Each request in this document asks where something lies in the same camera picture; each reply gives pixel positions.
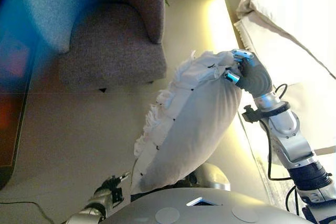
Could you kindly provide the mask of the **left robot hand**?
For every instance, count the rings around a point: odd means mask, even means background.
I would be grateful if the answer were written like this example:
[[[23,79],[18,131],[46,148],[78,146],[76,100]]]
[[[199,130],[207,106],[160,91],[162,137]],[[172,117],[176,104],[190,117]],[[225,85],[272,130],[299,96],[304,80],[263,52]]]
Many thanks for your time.
[[[127,171],[120,176],[112,175],[102,183],[101,187],[104,189],[113,190],[117,188],[122,181],[127,179],[130,176],[130,174],[131,172]]]

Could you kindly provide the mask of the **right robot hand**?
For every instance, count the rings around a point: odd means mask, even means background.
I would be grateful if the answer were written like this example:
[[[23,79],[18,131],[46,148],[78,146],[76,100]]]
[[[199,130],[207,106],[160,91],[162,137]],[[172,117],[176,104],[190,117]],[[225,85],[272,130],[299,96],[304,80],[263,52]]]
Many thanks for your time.
[[[228,67],[224,71],[224,78],[250,93],[253,98],[261,97],[272,91],[271,77],[255,53],[233,49],[234,69]]]

